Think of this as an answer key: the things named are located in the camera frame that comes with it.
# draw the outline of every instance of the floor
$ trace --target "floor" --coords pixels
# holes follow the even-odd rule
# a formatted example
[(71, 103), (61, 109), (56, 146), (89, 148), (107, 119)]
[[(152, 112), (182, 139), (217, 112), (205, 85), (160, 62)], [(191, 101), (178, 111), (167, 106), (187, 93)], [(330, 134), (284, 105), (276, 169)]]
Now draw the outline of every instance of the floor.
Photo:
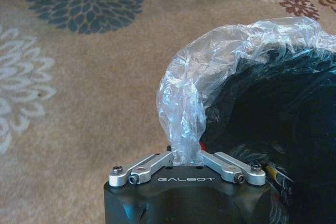
[(308, 16), (336, 0), (0, 0), (1, 223), (104, 223), (113, 165), (161, 152), (160, 79), (224, 24)]

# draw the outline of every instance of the bolt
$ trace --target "bolt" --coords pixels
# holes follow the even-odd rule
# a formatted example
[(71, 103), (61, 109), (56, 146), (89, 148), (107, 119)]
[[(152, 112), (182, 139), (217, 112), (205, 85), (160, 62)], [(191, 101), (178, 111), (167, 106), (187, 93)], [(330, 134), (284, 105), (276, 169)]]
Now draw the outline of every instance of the bolt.
[(115, 167), (113, 167), (112, 173), (114, 175), (121, 174), (122, 173), (122, 166), (116, 165)]
[(252, 164), (251, 165), (251, 172), (260, 173), (261, 172), (261, 166), (259, 164)]
[(235, 174), (235, 182), (239, 185), (241, 185), (242, 183), (244, 183), (245, 181), (245, 177), (244, 174), (242, 173), (236, 173)]
[(135, 185), (136, 183), (139, 182), (139, 176), (137, 174), (133, 174), (128, 178), (128, 181), (132, 184)]

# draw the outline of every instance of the metal bracket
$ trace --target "metal bracket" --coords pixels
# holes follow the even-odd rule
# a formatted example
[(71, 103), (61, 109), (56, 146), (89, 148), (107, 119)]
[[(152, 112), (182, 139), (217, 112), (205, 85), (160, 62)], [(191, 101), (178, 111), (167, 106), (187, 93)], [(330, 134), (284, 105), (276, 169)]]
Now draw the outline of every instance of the metal bracket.
[(109, 174), (109, 184), (110, 186), (123, 186), (127, 183), (129, 176), (131, 175), (132, 169), (146, 163), (151, 160), (155, 154), (143, 157), (135, 161), (133, 164), (121, 169), (121, 173), (114, 174), (113, 171)]
[(201, 151), (201, 155), (203, 156), (205, 165), (219, 173), (223, 180), (236, 184), (242, 184), (244, 182), (244, 175), (239, 167), (227, 164), (205, 151)]
[(238, 166), (242, 171), (245, 176), (246, 181), (255, 186), (262, 186), (266, 182), (266, 174), (265, 172), (260, 169), (260, 170), (252, 170), (250, 165), (247, 165), (227, 154), (224, 152), (216, 152), (214, 154), (215, 157), (218, 157), (220, 160), (223, 160), (231, 165), (236, 165)]
[[(205, 165), (219, 173), (221, 178), (227, 182), (242, 184), (247, 180), (252, 185), (261, 186), (265, 184), (266, 174), (262, 169), (251, 169), (249, 165), (223, 152), (212, 155), (201, 151), (201, 155)], [(173, 158), (173, 153), (167, 151), (141, 158), (126, 168), (115, 166), (109, 174), (109, 184), (117, 187), (125, 185), (127, 181), (133, 185), (146, 183), (163, 166), (171, 166)]]
[(152, 175), (163, 166), (171, 166), (173, 164), (173, 158), (172, 152), (164, 152), (157, 155), (148, 162), (133, 168), (128, 181), (133, 185), (150, 181)]

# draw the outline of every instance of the plastic wrap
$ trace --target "plastic wrap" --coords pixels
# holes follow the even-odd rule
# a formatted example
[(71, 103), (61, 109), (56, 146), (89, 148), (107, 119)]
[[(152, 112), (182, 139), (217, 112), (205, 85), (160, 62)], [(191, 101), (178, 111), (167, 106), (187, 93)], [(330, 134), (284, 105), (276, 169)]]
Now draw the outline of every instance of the plastic wrap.
[[(174, 165), (203, 163), (199, 140), (206, 128), (205, 110), (220, 92), (228, 90), (227, 106), (218, 115), (212, 110), (212, 120), (229, 119), (234, 97), (255, 79), (325, 70), (334, 65), (330, 52), (335, 50), (336, 37), (306, 17), (218, 27), (181, 49), (169, 64), (156, 97)], [(304, 61), (296, 62), (303, 53)], [(260, 67), (226, 86), (229, 77), (250, 66)]]

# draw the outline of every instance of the carpet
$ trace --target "carpet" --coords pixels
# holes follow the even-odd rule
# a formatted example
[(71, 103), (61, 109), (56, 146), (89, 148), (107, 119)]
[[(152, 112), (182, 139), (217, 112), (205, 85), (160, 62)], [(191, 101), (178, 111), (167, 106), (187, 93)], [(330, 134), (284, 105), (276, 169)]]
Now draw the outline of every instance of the carpet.
[(1, 223), (104, 223), (113, 165), (165, 150), (155, 106), (175, 53), (224, 24), (336, 0), (0, 0)]

